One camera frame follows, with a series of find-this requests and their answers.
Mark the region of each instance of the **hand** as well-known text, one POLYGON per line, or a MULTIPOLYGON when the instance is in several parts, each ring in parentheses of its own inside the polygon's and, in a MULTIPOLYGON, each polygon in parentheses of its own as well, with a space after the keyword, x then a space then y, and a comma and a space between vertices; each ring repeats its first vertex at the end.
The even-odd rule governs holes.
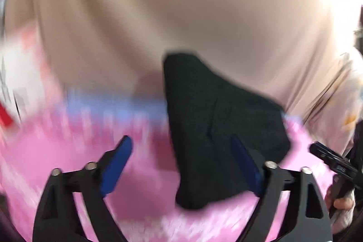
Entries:
POLYGON ((333 205, 336 209, 339 210, 351 210, 354 206, 354 201, 351 198, 340 198, 340 199, 331 199, 331 186, 329 187, 328 191, 326 192, 325 196, 325 204, 328 210, 333 205))

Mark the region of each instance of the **sleeve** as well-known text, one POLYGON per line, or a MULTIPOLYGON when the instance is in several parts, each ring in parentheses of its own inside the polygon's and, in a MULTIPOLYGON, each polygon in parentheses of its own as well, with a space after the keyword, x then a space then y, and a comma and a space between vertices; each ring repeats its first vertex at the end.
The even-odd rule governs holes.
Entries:
POLYGON ((5 35, 11 35, 34 18, 32 0, 5 0, 5 35))
POLYGON ((362 119, 363 59, 356 49, 349 54, 347 66, 320 110, 306 121, 313 138, 341 155, 352 148, 355 125, 362 119))

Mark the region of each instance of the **black device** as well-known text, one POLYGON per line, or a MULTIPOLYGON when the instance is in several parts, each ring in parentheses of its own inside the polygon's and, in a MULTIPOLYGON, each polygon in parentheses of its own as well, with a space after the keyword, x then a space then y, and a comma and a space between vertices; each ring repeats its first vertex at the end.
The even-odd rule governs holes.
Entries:
MULTIPOLYGON (((331 191, 332 200, 346 196, 353 188, 363 188, 362 170, 354 167, 347 158, 340 156, 320 142, 311 144, 309 151, 323 160, 330 170, 337 173, 334 180, 336 184, 331 191)), ((333 206, 329 210, 329 217, 332 219, 332 223, 338 217, 337 209, 333 206)))

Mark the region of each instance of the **red object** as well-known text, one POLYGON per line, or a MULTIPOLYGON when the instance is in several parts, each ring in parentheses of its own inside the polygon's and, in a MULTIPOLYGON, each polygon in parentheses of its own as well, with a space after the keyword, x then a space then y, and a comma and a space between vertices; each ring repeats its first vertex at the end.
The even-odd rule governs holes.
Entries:
POLYGON ((8 114, 5 107, 0 103, 0 124, 3 129, 6 129, 14 124, 14 120, 8 114))

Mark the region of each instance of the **finger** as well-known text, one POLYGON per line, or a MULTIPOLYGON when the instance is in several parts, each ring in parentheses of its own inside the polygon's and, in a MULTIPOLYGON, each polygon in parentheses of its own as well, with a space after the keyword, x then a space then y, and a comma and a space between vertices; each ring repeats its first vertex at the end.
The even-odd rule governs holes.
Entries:
POLYGON ((340 198, 334 201, 334 207, 339 210, 351 210, 354 202, 350 198, 340 198))
POLYGON ((325 201, 325 204, 326 204, 326 208, 330 209, 331 204, 332 204, 331 198, 329 196, 326 196, 324 201, 325 201))

